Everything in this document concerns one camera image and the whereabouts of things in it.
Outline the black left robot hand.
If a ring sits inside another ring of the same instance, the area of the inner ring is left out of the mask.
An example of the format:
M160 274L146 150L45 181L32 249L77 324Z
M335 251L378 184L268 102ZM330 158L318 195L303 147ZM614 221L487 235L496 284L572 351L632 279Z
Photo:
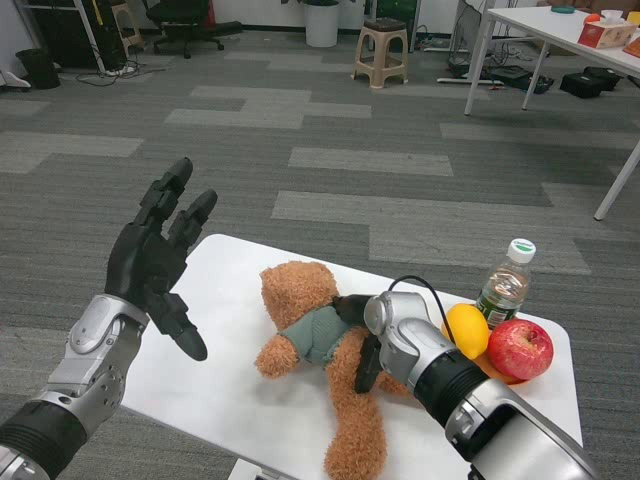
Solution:
M112 248L105 292L136 306L184 353L204 361L207 347L188 319L186 303L172 292L187 267L188 251L218 200L215 190L208 189L189 208L176 210L192 172L191 160L184 157L152 182L139 212Z

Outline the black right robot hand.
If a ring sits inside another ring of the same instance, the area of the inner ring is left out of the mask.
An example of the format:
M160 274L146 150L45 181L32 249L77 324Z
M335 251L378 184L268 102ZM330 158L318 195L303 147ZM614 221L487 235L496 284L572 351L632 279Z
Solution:
M364 327L365 339L360 351L360 363L356 370L354 390L358 394L371 391L382 371L379 360L381 343L366 325L364 312L370 295L352 294L333 298L333 307L340 319L350 326Z

